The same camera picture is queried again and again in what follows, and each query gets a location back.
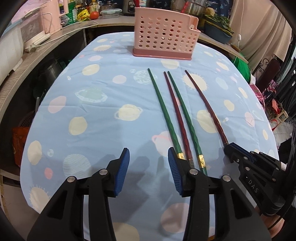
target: tile floor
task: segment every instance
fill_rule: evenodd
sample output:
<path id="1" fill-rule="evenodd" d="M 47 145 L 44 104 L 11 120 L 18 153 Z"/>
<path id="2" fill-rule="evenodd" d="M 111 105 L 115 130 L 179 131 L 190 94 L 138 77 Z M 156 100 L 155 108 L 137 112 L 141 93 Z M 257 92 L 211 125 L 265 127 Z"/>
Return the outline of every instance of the tile floor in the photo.
<path id="1" fill-rule="evenodd" d="M 290 138 L 291 133 L 292 126 L 288 123 L 281 123 L 274 130 L 277 146 Z M 4 185 L 4 200 L 10 222 L 26 240 L 31 227 L 39 214 L 28 206 L 21 189 L 18 187 Z"/>

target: green chopstick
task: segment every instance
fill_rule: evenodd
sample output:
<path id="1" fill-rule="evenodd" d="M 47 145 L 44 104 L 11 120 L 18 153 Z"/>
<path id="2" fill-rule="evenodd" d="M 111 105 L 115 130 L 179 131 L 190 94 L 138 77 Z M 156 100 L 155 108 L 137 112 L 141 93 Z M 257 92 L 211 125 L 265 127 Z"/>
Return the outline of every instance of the green chopstick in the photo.
<path id="1" fill-rule="evenodd" d="M 182 152 L 181 146 L 179 144 L 177 135 L 176 135 L 175 130 L 174 130 L 174 126 L 173 126 L 173 124 L 172 124 L 172 122 L 170 120 L 170 116 L 168 114 L 168 110 L 167 110 L 167 108 L 165 106 L 163 98 L 161 97 L 160 91 L 159 91 L 159 89 L 157 87 L 157 84 L 156 84 L 156 82 L 154 80 L 154 77 L 153 77 L 150 69 L 148 69 L 148 72 L 149 72 L 153 87 L 155 89 L 155 92 L 156 92 L 156 95 L 157 95 L 161 110 L 163 111 L 163 115 L 165 117 L 165 122 L 166 122 L 166 124 L 168 126 L 168 130 L 169 130 L 170 136 L 172 138 L 173 146 L 174 146 L 174 148 L 176 150 L 176 153 L 177 153 L 178 157 L 185 160 L 184 154 Z"/>
<path id="2" fill-rule="evenodd" d="M 198 165 L 200 167 L 200 170 L 207 176 L 207 169 L 206 169 L 206 165 L 205 165 L 205 160 L 204 160 L 204 157 L 203 157 L 203 154 L 202 154 L 202 150 L 200 148 L 200 145 L 198 143 L 198 139 L 197 139 L 197 136 L 195 134 L 195 130 L 194 130 L 194 127 L 192 125 L 192 122 L 191 122 L 191 119 L 190 119 L 190 116 L 188 114 L 188 111 L 186 109 L 186 106 L 184 104 L 184 101 L 182 99 L 182 96 L 177 88 L 177 85 L 172 77 L 172 75 L 170 74 L 170 72 L 168 71 L 168 75 L 170 77 L 170 80 L 173 84 L 173 87 L 175 89 L 175 92 L 176 92 L 176 95 L 180 101 L 180 104 L 181 104 L 181 108 L 183 110 L 183 113 L 184 113 L 184 116 L 185 116 L 185 119 L 186 119 L 186 123 L 188 125 L 188 128 L 189 128 L 189 132 L 190 132 L 190 135 L 191 135 L 191 138 L 192 138 L 192 141 L 193 141 L 193 146 L 194 146 L 194 149 L 195 149 L 195 152 L 196 152 L 196 155 L 197 155 L 197 160 L 198 160 Z"/>

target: pink appliance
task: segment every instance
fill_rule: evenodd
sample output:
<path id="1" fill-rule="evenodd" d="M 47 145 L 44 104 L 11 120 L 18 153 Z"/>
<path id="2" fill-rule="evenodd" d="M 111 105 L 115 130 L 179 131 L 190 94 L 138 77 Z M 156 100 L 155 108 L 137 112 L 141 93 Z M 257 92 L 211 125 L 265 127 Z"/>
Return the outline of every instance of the pink appliance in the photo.
<path id="1" fill-rule="evenodd" d="M 62 29 L 61 16 L 69 13 L 68 0 L 64 2 L 64 13 L 60 14 L 59 0 L 49 0 L 41 5 L 45 33 L 54 34 Z"/>

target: orange bag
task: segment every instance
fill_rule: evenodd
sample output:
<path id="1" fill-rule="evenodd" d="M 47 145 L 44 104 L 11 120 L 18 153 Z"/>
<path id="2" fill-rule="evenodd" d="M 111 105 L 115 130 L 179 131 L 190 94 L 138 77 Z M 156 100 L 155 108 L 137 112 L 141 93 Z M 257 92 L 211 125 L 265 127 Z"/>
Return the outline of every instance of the orange bag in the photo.
<path id="1" fill-rule="evenodd" d="M 15 164 L 20 167 L 22 161 L 22 153 L 30 127 L 15 127 L 12 129 L 12 148 L 15 156 Z"/>

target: basket base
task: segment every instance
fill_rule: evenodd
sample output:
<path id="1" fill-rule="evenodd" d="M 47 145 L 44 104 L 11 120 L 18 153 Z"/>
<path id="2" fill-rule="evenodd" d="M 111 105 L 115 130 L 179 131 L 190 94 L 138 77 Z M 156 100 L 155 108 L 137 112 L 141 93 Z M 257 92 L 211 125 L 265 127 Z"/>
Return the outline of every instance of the basket base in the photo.
<path id="1" fill-rule="evenodd" d="M 133 56 L 136 57 L 149 57 L 149 58 L 168 58 L 168 59 L 180 59 L 191 60 L 192 53 L 176 53 L 160 50 L 145 50 L 133 48 Z"/>

